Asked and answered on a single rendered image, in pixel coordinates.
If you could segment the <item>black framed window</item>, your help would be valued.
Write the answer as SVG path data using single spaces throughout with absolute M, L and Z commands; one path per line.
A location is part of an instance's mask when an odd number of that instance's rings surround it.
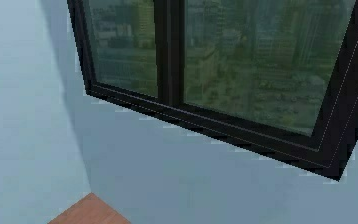
M 339 180 L 358 140 L 358 0 L 67 0 L 84 90 Z

